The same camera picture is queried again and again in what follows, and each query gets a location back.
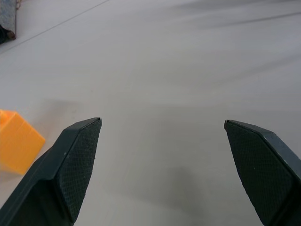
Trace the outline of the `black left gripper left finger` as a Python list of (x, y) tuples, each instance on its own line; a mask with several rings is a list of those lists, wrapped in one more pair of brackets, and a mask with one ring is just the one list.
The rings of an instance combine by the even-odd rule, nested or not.
[(0, 208), (0, 226), (74, 226), (89, 185), (99, 117), (65, 128)]

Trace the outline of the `yellow block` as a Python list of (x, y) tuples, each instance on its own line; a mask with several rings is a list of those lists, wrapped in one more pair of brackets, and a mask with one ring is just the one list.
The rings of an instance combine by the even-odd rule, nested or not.
[(0, 110), (0, 170), (24, 175), (45, 138), (20, 114)]

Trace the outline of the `dark rounded object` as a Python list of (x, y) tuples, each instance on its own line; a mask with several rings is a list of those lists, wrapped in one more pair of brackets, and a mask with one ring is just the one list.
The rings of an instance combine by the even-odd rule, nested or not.
[(14, 32), (7, 30), (0, 25), (0, 45), (9, 40), (15, 40), (15, 39), (16, 39), (16, 35)]

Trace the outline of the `grey textured panel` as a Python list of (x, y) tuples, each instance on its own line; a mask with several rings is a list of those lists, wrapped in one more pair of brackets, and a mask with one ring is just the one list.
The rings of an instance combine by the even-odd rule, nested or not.
[(0, 26), (7, 31), (16, 32), (17, 0), (0, 0)]

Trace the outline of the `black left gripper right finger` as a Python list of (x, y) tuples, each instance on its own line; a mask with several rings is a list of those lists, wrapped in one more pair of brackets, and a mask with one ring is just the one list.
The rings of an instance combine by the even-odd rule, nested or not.
[(238, 176), (264, 226), (301, 226), (301, 159), (272, 131), (224, 123)]

